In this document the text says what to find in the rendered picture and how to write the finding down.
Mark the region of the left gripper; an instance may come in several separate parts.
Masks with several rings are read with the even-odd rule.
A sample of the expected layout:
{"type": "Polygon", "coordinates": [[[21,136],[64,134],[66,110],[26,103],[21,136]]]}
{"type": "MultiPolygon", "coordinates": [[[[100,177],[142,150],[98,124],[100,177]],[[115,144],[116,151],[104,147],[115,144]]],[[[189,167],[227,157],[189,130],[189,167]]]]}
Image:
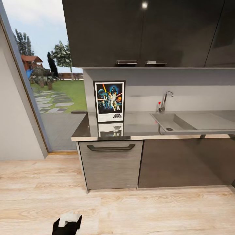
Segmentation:
{"type": "Polygon", "coordinates": [[[60,218],[53,224],[52,235],[75,235],[76,231],[80,229],[82,215],[77,221],[68,221],[65,227],[59,227],[60,218]]]}

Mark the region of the poster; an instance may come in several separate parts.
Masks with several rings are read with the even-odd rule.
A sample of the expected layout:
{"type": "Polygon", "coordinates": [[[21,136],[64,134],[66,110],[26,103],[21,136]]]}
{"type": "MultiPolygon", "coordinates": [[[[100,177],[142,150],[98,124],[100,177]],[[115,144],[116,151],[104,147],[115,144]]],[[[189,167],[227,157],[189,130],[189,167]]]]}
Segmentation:
{"type": "Polygon", "coordinates": [[[97,123],[124,122],[126,81],[93,81],[97,123]]]}

